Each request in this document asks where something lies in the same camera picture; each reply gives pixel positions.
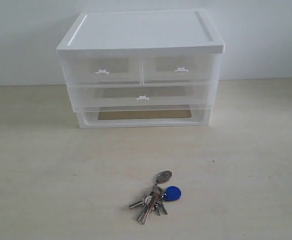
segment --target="beige table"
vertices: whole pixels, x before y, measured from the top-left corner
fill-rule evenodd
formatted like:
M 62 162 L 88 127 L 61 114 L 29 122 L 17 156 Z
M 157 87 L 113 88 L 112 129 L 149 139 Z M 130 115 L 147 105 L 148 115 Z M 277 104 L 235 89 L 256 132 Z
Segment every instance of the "beige table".
M 183 196 L 139 225 L 163 170 Z M 78 129 L 65 86 L 0 87 L 5 239 L 292 239 L 292 79 L 222 81 L 210 127 Z

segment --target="white wall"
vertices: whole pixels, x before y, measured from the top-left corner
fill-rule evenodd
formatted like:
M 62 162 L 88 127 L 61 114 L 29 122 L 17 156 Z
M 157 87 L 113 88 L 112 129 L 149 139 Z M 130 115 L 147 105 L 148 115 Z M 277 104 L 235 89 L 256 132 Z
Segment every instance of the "white wall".
M 292 0 L 0 0 L 0 85 L 63 84 L 56 46 L 80 12 L 205 7 L 221 78 L 292 77 Z

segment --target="white storage box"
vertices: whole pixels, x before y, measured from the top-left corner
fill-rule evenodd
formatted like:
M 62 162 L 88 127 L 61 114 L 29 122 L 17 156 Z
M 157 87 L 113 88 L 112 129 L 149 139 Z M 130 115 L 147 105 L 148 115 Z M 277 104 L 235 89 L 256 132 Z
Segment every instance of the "white storage box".
M 57 52 L 81 128 L 209 124 L 224 43 L 202 9 L 82 13 Z

